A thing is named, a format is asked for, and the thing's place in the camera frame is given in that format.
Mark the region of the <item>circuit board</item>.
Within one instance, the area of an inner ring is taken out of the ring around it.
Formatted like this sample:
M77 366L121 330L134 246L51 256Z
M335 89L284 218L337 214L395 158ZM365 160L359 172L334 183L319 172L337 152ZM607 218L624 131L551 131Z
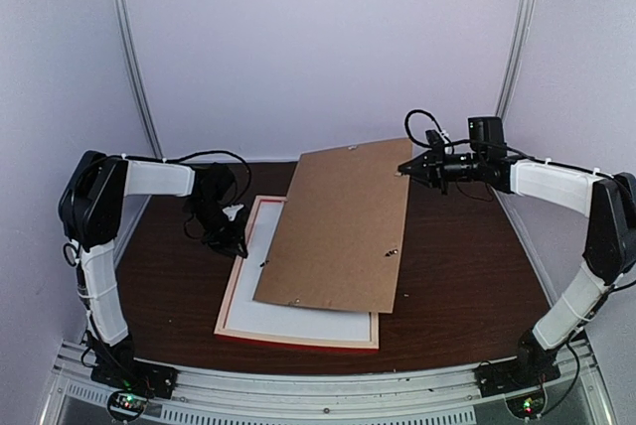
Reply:
M520 420L532 420L541 416L546 408L547 399L541 393L528 393L506 399L511 415Z
M118 421L138 419L146 410L149 400L130 391L115 390L106 400L106 411Z

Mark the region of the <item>brown backing board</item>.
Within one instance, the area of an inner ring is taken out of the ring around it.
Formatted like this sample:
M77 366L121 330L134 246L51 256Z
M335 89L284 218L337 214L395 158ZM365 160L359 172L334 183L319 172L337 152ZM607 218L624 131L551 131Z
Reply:
M409 180L404 138L300 156L254 300L389 314L395 306Z

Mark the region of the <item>aluminium front rail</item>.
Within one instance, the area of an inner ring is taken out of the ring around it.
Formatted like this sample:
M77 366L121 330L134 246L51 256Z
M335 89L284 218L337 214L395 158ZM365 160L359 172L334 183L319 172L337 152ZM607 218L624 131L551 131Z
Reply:
M150 400L137 424L523 424L524 397L547 401L540 424L614 424L586 340L557 356L558 379L485 396L475 365L353 375L267 375L180 366L170 399Z

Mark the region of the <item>right aluminium corner post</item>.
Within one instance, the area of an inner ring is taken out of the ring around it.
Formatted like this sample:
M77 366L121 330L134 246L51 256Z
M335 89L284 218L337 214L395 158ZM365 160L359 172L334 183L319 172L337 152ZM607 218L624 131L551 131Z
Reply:
M524 48L533 21L536 0L519 0L511 47L500 89L496 115L505 119L519 78Z

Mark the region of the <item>left circuit board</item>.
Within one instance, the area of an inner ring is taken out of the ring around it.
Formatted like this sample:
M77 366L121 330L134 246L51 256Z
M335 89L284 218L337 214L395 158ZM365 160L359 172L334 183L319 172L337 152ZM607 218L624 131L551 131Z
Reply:
M106 400L106 411L118 421L138 419L146 410L149 400L130 391L115 390Z

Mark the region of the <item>aluminium corner post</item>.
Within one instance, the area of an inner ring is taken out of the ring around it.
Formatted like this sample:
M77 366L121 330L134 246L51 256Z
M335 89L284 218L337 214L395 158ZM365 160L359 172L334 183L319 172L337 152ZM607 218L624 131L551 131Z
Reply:
M519 0L511 47L500 89L496 115L505 119L519 78L524 48L533 21L536 0Z
M163 149L161 147L157 129L150 111L142 79L140 64L134 46L133 33L126 0L113 0L113 6L124 53L125 67L135 106L140 116L142 130L153 156L161 159L163 157Z

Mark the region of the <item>left aluminium corner post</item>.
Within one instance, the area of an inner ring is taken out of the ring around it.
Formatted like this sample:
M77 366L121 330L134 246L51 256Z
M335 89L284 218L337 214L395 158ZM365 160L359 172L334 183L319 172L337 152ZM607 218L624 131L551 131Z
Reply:
M125 67L135 106L140 116L142 130L153 156L161 159L163 157L163 149L161 147L157 129L150 111L142 79L140 64L134 46L133 33L126 0L113 0L113 6L124 53Z

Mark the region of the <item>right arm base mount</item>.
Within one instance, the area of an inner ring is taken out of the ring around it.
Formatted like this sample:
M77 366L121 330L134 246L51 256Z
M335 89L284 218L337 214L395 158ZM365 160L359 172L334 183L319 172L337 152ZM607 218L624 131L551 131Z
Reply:
M474 374L482 397L537 387L560 378L557 350L544 350L534 339L521 339L517 354L503 361L482 361Z

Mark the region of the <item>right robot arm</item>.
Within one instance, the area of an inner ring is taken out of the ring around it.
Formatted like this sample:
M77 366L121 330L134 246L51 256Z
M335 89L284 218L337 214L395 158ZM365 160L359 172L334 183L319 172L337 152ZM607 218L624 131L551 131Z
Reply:
M520 338L509 368L516 385L532 385L555 353L595 319L635 266L635 178L541 160L506 144L474 141L472 152L430 147L398 166L403 176L442 193L450 184L483 183L519 202L539 205L565 242L569 278L550 309Z

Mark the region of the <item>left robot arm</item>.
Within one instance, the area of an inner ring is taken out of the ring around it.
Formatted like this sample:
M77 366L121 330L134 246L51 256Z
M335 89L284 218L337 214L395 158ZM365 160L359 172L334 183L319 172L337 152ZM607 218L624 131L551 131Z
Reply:
M237 183L220 163L201 164L196 152L176 159L150 159L86 151L58 206L67 242L63 254L77 272L78 295L87 316L89 343L105 374L122 389L143 378L118 295L114 247L128 197L182 198L189 217L203 229L200 242L228 256L248 256L249 209L244 190L225 200Z

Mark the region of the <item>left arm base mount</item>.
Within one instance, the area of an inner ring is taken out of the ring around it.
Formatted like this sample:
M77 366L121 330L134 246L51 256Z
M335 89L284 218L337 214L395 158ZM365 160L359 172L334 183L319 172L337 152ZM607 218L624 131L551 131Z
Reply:
M140 361L128 344L97 345L93 351L92 381L146 398L172 398L178 375L174 367Z

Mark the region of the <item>right circuit board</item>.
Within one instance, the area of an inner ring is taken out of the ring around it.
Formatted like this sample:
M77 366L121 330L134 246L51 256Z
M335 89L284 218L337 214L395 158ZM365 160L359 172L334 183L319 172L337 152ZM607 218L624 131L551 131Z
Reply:
M528 393L506 399L511 415L520 420L532 420L541 416L546 408L547 399L541 393Z

